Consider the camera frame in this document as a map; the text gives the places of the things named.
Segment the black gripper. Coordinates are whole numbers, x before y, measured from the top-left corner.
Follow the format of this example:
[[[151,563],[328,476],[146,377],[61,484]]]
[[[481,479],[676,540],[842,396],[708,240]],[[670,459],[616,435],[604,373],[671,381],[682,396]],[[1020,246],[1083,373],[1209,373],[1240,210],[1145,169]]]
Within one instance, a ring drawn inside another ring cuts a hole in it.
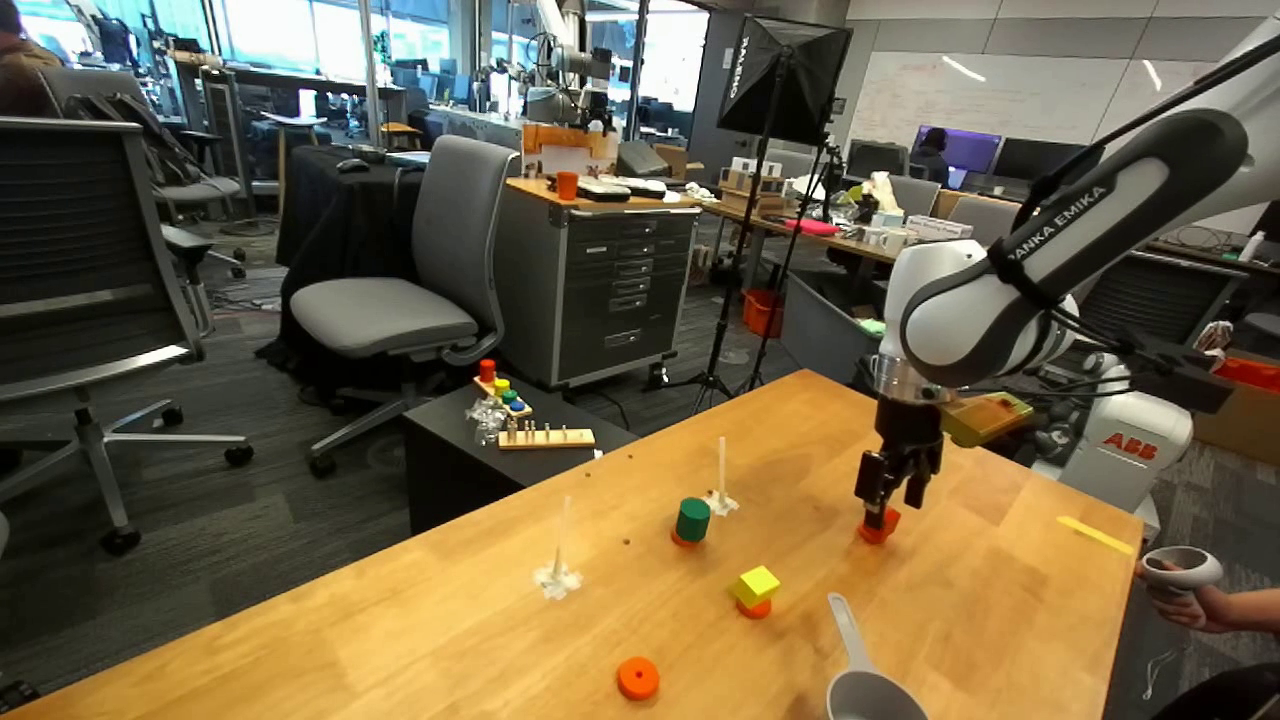
[[[871,513],[880,515],[890,509],[893,479],[907,479],[905,502],[924,509],[924,493],[940,471],[940,457],[944,457],[940,406],[880,401],[877,432],[880,432],[880,457],[864,450],[856,466],[856,499],[864,502],[864,515]]]

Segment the white ABB robot base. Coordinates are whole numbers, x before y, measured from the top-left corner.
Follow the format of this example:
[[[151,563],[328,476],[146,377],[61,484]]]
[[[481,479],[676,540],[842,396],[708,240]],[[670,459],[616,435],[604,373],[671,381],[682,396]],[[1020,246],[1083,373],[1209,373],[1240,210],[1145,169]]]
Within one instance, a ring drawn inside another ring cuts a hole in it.
[[[1083,495],[1135,513],[1156,476],[1193,445],[1193,412],[1142,393],[1122,355],[1098,351],[1083,360],[1091,403],[1082,440],[1059,471]]]

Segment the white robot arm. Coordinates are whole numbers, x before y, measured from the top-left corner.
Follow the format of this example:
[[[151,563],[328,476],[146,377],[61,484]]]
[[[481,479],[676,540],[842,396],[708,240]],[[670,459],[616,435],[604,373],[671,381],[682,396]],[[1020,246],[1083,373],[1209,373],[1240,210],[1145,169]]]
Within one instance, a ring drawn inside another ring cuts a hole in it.
[[[895,526],[940,471],[940,393],[1049,360],[1067,294],[1164,229],[1266,204],[1280,187],[1280,14],[1266,14],[1186,90],[1045,174],[1003,240],[912,242],[893,260],[871,360],[880,447],[860,457],[860,532]]]

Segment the operator hand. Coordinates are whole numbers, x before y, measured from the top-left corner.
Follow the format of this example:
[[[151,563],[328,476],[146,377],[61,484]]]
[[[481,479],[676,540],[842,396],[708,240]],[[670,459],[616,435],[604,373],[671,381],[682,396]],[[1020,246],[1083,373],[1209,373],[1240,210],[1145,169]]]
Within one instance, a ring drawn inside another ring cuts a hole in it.
[[[1231,595],[1215,587],[1156,595],[1152,609],[1193,630],[1231,630]]]

